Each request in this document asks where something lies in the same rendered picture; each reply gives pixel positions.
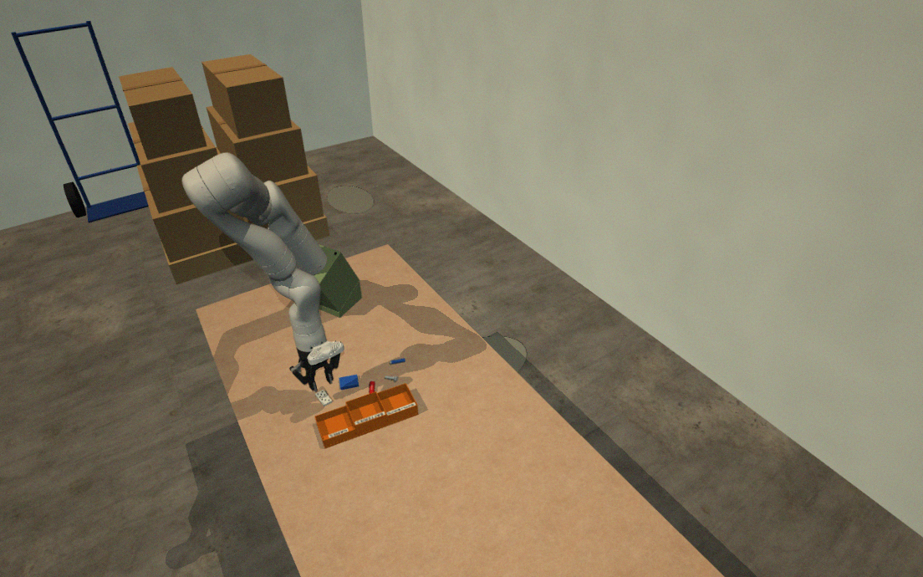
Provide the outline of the orange three-compartment bin rack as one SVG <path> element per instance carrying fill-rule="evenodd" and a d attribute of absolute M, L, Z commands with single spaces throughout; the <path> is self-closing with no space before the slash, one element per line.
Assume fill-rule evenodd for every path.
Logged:
<path fill-rule="evenodd" d="M 345 406 L 317 416 L 324 448 L 419 415 L 419 405 L 406 383 L 346 401 Z"/>

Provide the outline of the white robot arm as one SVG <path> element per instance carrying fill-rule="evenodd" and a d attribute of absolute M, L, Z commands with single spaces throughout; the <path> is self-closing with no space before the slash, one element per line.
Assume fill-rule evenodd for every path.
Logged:
<path fill-rule="evenodd" d="M 344 351 L 342 342 L 326 341 L 319 314 L 321 288 L 313 274 L 322 271 L 327 256 L 279 187 L 272 181 L 263 185 L 249 172 L 233 154 L 221 153 L 188 171 L 183 187 L 195 208 L 252 256 L 279 294 L 294 301 L 288 313 L 295 347 L 310 353 L 312 366 L 319 364 Z M 244 222 L 227 210 L 256 220 Z M 259 227 L 267 223 L 268 230 Z"/>

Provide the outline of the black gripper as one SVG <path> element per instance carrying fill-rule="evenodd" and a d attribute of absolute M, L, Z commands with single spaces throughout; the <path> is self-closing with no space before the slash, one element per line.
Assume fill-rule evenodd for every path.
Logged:
<path fill-rule="evenodd" d="M 309 364 L 309 361 L 308 361 L 308 358 L 307 358 L 307 356 L 310 355 L 310 353 L 304 353 L 304 351 L 299 350 L 298 347 L 297 347 L 297 351 L 298 351 L 298 356 L 299 356 L 298 364 L 297 364 L 297 366 L 291 366 L 289 369 L 291 370 L 291 373 L 293 373 L 293 375 L 295 375 L 295 377 L 297 377 L 299 380 L 301 380 L 301 382 L 303 383 L 303 385 L 307 385 L 307 383 L 309 383 L 309 386 L 310 386 L 311 390 L 312 390 L 312 391 L 317 391 L 318 388 L 317 388 L 316 383 L 315 383 L 315 381 L 314 381 L 314 375 L 315 375 L 315 371 L 316 371 L 317 369 L 321 368 L 321 367 L 325 368 L 324 373 L 325 373 L 327 382 L 328 382 L 330 385 L 331 385 L 331 383 L 333 383 L 333 380 L 334 380 L 334 377 L 333 377 L 333 369 L 336 369 L 336 368 L 338 368 L 338 366 L 339 366 L 339 357 L 340 357 L 340 354 L 335 355 L 335 356 L 331 356 L 330 362 L 329 362 L 329 363 L 327 363 L 327 360 L 322 360 L 322 362 L 320 362 L 319 364 L 317 364 L 317 366 L 316 366 L 316 365 L 313 365 L 313 366 L 312 366 L 311 364 Z M 334 361 L 334 360 L 335 360 L 335 361 Z M 306 376 L 302 376 L 302 375 L 301 375 L 301 368 L 302 368 L 302 367 L 303 367 L 305 370 L 307 369 L 307 370 L 306 370 Z"/>

